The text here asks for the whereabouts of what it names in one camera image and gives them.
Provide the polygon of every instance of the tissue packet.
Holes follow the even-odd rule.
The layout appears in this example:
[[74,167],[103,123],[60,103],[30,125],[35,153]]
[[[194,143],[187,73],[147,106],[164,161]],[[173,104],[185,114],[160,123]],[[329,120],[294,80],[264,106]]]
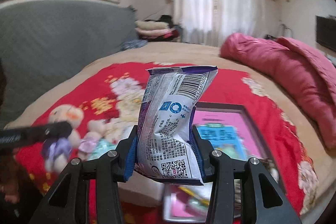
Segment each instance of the tissue packet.
[[216,76],[216,66],[148,70],[137,132],[136,171],[156,181],[202,185],[193,152],[195,104]]

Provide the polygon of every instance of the silver bolt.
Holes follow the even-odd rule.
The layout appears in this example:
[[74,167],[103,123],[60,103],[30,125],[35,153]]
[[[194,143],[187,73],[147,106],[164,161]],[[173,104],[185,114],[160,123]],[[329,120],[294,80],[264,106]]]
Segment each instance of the silver bolt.
[[219,151],[219,150],[213,150],[211,153],[212,153],[212,155],[215,156],[215,157],[219,157],[219,156],[222,155],[222,152]]
[[107,156],[109,157],[115,157],[116,155],[118,155],[118,152],[116,150],[110,150],[109,152],[107,152]]
[[80,163],[80,161],[81,160],[79,158],[74,158],[74,159],[71,160],[71,164],[72,165],[77,165],[78,163]]
[[259,164],[259,160],[257,158],[250,158],[250,162],[254,165]]

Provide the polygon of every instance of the sheer curtain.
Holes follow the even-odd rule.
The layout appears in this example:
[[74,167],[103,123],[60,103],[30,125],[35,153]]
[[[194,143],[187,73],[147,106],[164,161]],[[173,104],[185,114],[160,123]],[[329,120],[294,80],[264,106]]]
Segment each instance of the sheer curtain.
[[184,42],[220,47],[234,32],[262,35],[265,0],[174,0]]

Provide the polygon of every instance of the mattress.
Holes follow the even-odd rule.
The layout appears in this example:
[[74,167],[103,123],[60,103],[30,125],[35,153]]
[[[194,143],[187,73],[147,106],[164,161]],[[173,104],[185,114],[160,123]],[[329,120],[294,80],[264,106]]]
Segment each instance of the mattress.
[[31,125],[58,99],[68,94],[89,77],[95,75],[102,68],[113,63],[131,61],[143,63],[157,62],[163,65],[166,63],[192,63],[196,65],[216,65],[218,68],[244,71],[263,85],[269,97],[287,114],[296,126],[297,136],[306,148],[308,156],[313,160],[315,172],[319,179],[316,194],[317,202],[322,200],[325,196],[324,193],[328,193],[330,189],[333,189],[333,183],[336,180],[336,151],[330,152],[325,150],[319,139],[315,122],[310,120],[296,106],[293,99],[288,96],[285,90],[274,83],[269,77],[237,62],[220,58],[218,54],[219,49],[217,47],[172,42],[151,42],[142,48],[118,52],[87,65],[74,77],[42,95],[27,107],[18,119],[11,122],[8,126]]

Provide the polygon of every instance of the pink quilt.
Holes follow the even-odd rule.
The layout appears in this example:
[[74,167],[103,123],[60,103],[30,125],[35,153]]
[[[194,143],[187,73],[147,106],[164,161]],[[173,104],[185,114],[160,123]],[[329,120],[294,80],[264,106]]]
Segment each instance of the pink quilt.
[[234,33],[220,56],[271,76],[317,122],[325,146],[336,148],[336,69],[318,50],[292,38],[275,42]]

